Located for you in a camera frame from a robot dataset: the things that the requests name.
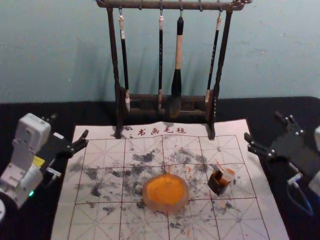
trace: yellow label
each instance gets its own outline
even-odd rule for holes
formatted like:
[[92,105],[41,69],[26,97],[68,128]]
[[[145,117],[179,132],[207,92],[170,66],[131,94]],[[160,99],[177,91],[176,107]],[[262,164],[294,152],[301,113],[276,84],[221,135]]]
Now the yellow label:
[[39,169],[45,163],[45,160],[38,156],[34,156],[32,163]]

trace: black table surface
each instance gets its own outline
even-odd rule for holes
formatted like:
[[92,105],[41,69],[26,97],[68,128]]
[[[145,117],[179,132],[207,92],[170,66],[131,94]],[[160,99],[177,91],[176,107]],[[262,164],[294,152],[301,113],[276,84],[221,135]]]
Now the black table surface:
[[[247,119],[251,133],[256,141],[269,146],[283,130],[274,119],[274,111],[294,115],[305,129],[305,143],[316,150],[314,130],[320,125],[320,99],[314,97],[277,97],[221,99],[218,102],[217,122]],[[10,161],[12,140],[18,120],[27,113],[37,116],[50,116],[57,113],[53,131],[71,140],[75,125],[115,125],[115,105],[112,102],[68,102],[68,103],[19,103],[0,104],[0,173]],[[148,124],[164,119],[144,115],[131,117],[126,124]],[[180,118],[176,122],[196,123],[197,117]],[[66,161],[58,162],[55,168],[65,173]],[[279,212],[290,239],[320,239],[320,198],[307,187],[303,187],[310,200],[314,217],[309,217],[292,204],[286,194],[286,179],[292,172],[285,163],[273,167],[274,177],[267,178]],[[37,188],[17,215],[2,224],[1,239],[50,239],[55,213],[63,184],[61,177],[51,188]]]

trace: round dish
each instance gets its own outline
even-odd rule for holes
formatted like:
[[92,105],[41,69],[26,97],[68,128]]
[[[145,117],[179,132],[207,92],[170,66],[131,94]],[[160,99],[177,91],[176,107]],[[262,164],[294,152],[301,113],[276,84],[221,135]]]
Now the round dish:
[[170,173],[150,178],[142,189],[145,205],[156,211],[177,212],[185,206],[188,198],[189,189],[186,182]]

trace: paper sheet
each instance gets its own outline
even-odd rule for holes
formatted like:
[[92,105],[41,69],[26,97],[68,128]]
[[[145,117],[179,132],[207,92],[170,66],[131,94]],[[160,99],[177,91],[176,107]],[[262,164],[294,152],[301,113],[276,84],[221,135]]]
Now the paper sheet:
[[[247,151],[245,120],[215,124],[209,140],[202,124],[157,122],[88,129],[86,149],[68,162],[52,231],[53,240],[289,239],[257,156]],[[207,185],[219,166],[235,179],[218,197]],[[178,215],[155,212],[141,202],[144,182],[172,173],[189,186]]]

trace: cable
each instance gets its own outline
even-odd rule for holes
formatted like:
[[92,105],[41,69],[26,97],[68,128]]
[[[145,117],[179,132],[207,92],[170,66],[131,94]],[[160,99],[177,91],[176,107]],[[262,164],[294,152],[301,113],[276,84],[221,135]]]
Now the cable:
[[294,186],[296,189],[298,189],[300,195],[302,196],[303,201],[304,201],[305,205],[307,206],[307,208],[303,207],[300,203],[298,203],[298,202],[291,196],[290,191],[289,191],[289,186],[291,186],[291,185],[287,184],[287,186],[286,186],[286,193],[287,193],[289,199],[291,200],[291,202],[292,202],[294,205],[296,205],[300,210],[304,211],[306,214],[308,214],[310,217],[312,217],[312,216],[314,215],[314,211],[313,211],[313,209],[312,209],[312,207],[311,207],[311,205],[310,205],[310,202],[308,201],[305,193],[300,189],[299,185],[298,185],[296,182],[293,183],[293,186]]

